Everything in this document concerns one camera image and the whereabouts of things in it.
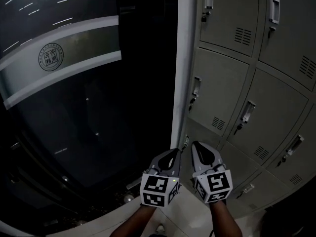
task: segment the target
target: shoe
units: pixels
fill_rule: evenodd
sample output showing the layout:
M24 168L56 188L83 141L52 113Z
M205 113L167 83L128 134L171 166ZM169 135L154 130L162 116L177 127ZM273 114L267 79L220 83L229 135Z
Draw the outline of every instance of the shoe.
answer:
M162 224L160 224L157 229L156 229L156 234L157 235L163 235L165 236L165 231L164 231L164 226Z

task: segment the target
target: tiled floor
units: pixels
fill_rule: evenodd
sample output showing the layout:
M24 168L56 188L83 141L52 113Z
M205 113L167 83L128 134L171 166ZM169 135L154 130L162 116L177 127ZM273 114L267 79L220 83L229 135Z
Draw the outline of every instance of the tiled floor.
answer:
M98 219L76 228L49 235L49 237L109 237L137 210L140 203L138 197ZM257 228L263 215L264 211L236 220L244 237L260 236ZM168 237L209 237L213 229L209 209L184 186L180 188L180 194L167 208L155 211L142 237L148 237L154 233L160 223L165 226Z

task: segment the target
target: circular logo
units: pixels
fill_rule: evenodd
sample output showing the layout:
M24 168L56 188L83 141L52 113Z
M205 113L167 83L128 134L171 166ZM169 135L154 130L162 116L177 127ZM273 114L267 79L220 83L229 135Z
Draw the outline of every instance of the circular logo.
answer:
M39 65L46 71L57 69L64 59L64 51L60 45L50 43L44 46L39 53Z

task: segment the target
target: forearm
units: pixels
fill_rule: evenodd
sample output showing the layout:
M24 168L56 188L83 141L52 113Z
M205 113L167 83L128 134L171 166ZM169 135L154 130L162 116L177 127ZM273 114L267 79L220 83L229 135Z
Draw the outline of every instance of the forearm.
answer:
M141 206L128 220L120 225L110 237L139 237L156 207Z
M222 201L210 203L216 237L242 237L241 230Z

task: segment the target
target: ventilation slot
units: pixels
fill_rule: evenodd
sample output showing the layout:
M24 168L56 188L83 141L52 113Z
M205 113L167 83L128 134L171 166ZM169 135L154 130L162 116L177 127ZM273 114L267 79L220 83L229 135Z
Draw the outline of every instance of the ventilation slot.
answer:
M305 74L308 78L313 79L315 70L316 70L316 63L311 61L306 56L303 56L301 66L300 66L300 72Z
M213 127L217 128L219 130L222 130L224 128L224 125L225 125L224 121L220 120L217 117L214 117L213 122L212 122Z
M255 204L252 204L252 203L249 205L249 207L250 207L251 209L253 209L253 210L255 210L255 209L258 208Z
M255 152L255 155L259 157L261 160L263 160L269 155L269 152L265 150L263 147L258 147Z
M291 182L292 184L294 184L294 185L297 185L297 184L299 184L299 183L302 182L302 181L303 181L303 179L302 179L298 174L294 175L294 176L290 179L290 182Z
M235 41L240 44L250 45L251 31L236 27Z

